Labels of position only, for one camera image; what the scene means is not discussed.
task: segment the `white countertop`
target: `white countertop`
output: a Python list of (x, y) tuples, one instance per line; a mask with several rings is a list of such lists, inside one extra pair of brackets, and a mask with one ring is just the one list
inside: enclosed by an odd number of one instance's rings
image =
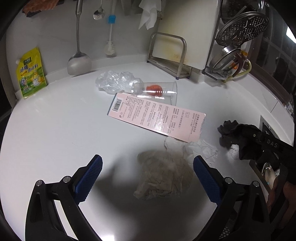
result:
[[(114, 96), (98, 91), (95, 79), (110, 69), (130, 71), (144, 82), (175, 81), (148, 63), (105, 67), (51, 83), (14, 108), (0, 153), (0, 194), (4, 215), (22, 240), (35, 182), (53, 183), (72, 176), (95, 154), (103, 158), (103, 170), (79, 206), (103, 241), (193, 240), (212, 215), (216, 205), (196, 176), (181, 197), (142, 201), (133, 196), (139, 179), (137, 155), (164, 150), (165, 136), (107, 116)], [(236, 90), (235, 83), (206, 79), (195, 84), (180, 79), (177, 84), (177, 106), (207, 115), (201, 138), (219, 150), (215, 167), (220, 173), (237, 183), (258, 180), (249, 161), (227, 158), (217, 127), (226, 120), (259, 126), (260, 115), (268, 120), (270, 112)], [(56, 203), (68, 235), (74, 237)]]

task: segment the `metal ladle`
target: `metal ladle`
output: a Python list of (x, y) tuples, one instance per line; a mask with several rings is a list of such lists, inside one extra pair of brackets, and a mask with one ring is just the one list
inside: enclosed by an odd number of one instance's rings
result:
[(77, 52), (68, 61), (68, 74), (69, 75), (80, 75), (85, 74), (91, 70), (91, 59), (87, 54), (80, 52), (79, 47), (79, 18), (82, 12), (83, 0), (77, 0), (76, 4), (76, 17), (77, 17)]
[(103, 0), (101, 0), (101, 6), (94, 12), (94, 20), (100, 20), (105, 16), (105, 10), (102, 8)]

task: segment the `white paper towel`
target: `white paper towel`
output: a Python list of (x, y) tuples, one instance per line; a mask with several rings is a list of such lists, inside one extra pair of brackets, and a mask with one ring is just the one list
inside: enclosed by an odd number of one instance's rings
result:
[(142, 0), (139, 7), (143, 9), (139, 29), (144, 23), (147, 30), (153, 28), (157, 20), (157, 11), (161, 11), (161, 0)]

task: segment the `orange object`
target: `orange object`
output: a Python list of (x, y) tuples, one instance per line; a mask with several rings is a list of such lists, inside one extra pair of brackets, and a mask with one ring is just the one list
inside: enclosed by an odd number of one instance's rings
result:
[(234, 62), (233, 62), (233, 63), (231, 64), (230, 67), (232, 68), (232, 67), (234, 66), (233, 69), (237, 69), (237, 65), (238, 65), (237, 63), (234, 63)]
[(25, 14), (53, 9), (59, 0), (31, 0), (23, 8)]
[(146, 91), (149, 91), (148, 95), (152, 95), (152, 96), (161, 97), (163, 95), (163, 89), (160, 85), (147, 86)]
[(245, 51), (242, 51), (242, 50), (241, 50), (241, 54), (242, 54), (244, 57), (248, 57), (248, 53), (245, 52)]

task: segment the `yellow seasoning pouch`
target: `yellow seasoning pouch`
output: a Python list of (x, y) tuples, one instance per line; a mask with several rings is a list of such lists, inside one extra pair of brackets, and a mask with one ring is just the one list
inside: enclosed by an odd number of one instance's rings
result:
[(24, 98), (46, 86), (41, 56), (37, 48), (25, 53), (17, 67), (17, 79)]

